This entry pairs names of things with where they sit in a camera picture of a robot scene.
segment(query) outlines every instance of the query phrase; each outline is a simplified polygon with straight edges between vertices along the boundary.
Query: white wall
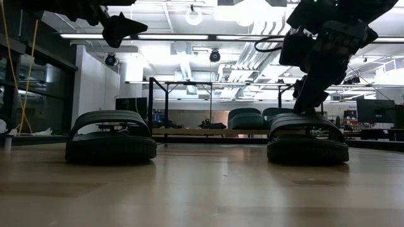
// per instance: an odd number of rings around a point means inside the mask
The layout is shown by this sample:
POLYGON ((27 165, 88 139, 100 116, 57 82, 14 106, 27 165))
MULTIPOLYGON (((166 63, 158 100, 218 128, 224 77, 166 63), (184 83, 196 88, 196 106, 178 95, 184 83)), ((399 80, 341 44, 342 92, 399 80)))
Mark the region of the white wall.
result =
MULTIPOLYGON (((77 46, 74 78, 72 125, 81 114, 96 110, 114 110, 115 97, 119 94, 119 75, 77 46)), ((79 133, 97 131, 95 125, 82 128, 79 133)))
POLYGON ((121 64, 119 69, 119 98, 134 98, 141 97, 141 84, 127 84, 125 83, 128 71, 128 63, 121 64))

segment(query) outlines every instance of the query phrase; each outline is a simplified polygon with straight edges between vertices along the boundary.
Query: wooden floor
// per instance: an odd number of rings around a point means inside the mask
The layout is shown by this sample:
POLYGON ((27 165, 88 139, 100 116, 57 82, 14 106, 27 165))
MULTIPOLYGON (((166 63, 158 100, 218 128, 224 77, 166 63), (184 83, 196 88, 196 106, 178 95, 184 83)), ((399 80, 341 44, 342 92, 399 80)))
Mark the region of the wooden floor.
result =
POLYGON ((64 145, 0 155, 0 226, 404 226, 404 153, 342 166, 267 162, 265 146, 159 147, 147 165, 75 166, 64 145))

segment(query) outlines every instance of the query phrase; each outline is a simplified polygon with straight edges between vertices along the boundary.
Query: black cable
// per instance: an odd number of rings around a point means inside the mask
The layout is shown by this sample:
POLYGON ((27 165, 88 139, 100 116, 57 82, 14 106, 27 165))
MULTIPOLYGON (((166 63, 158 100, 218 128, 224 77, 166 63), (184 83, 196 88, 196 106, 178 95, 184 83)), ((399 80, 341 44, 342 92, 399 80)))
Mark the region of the black cable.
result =
POLYGON ((265 41, 268 41, 268 40, 271 40, 271 39, 274 39, 274 38, 283 38, 283 36, 278 35, 278 36, 271 36, 271 37, 262 38, 262 39, 255 42, 255 44, 254 44, 255 50, 257 50, 258 52, 261 52, 261 53, 270 53, 270 52, 274 52, 274 51, 277 51, 277 50, 282 50, 282 47, 275 47, 275 48, 268 49, 268 50, 259 49, 257 47, 258 44, 260 44, 262 42, 265 42, 265 41))

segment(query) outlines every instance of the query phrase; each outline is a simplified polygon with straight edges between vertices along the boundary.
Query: yellow cable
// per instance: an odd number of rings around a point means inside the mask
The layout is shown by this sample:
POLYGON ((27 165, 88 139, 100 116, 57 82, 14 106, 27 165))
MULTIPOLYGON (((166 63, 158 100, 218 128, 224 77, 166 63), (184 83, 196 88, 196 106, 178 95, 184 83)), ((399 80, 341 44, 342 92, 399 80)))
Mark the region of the yellow cable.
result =
MULTIPOLYGON (((7 49, 8 49, 8 57, 9 57, 9 59, 10 59, 11 72, 12 72, 13 78, 14 78, 14 86, 15 86, 15 89, 16 89, 17 94, 18 94, 17 78, 16 78, 16 76, 15 76, 13 60, 12 60, 12 58, 11 58, 11 49, 10 49, 10 44, 9 44, 9 40, 8 40, 6 14, 5 14, 5 12, 4 12, 4 3, 3 3, 3 1, 1 1, 1 11, 2 11, 2 13, 3 13, 4 32, 5 32, 5 34, 6 34, 6 43, 7 43, 7 49)), ((18 100, 20 101, 20 105, 21 105, 21 108, 22 108, 22 107, 23 107, 23 103, 22 103, 22 101, 21 101, 21 98, 18 97, 18 100)), ((30 125, 30 123, 29 123, 29 121, 28 121, 28 119, 27 119, 27 116, 23 115, 23 117, 22 117, 21 119, 25 119, 25 121, 27 122, 28 128, 30 129, 30 132, 31 132, 31 134, 32 134, 31 125, 30 125)))
POLYGON ((33 52, 35 51, 35 43, 37 41, 37 30, 38 30, 38 20, 35 23, 35 31, 33 32, 33 43, 32 43, 32 51, 31 51, 31 63, 30 63, 30 70, 28 71, 28 78, 27 78, 27 86, 25 87, 25 97, 24 97, 24 106, 23 106, 23 117, 21 118, 21 126, 20 130, 18 131, 18 135, 21 134, 21 130, 24 126, 24 118, 25 118, 25 107, 27 106, 27 97, 28 97, 28 87, 30 86, 30 78, 32 72, 32 64, 33 64, 33 52))

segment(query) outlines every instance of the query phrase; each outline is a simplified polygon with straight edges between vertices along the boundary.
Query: security camera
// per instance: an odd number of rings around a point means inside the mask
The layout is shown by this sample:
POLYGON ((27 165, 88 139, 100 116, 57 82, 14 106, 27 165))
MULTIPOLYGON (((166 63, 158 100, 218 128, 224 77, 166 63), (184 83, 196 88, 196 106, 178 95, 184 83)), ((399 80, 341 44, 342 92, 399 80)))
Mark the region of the security camera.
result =
POLYGON ((218 62, 218 61, 220 61, 219 50, 212 50, 212 53, 210 54, 209 59, 210 59, 211 62, 218 62))
POLYGON ((108 56, 105 58, 105 64, 107 66, 116 66, 117 61, 116 61, 115 53, 108 54, 108 56))

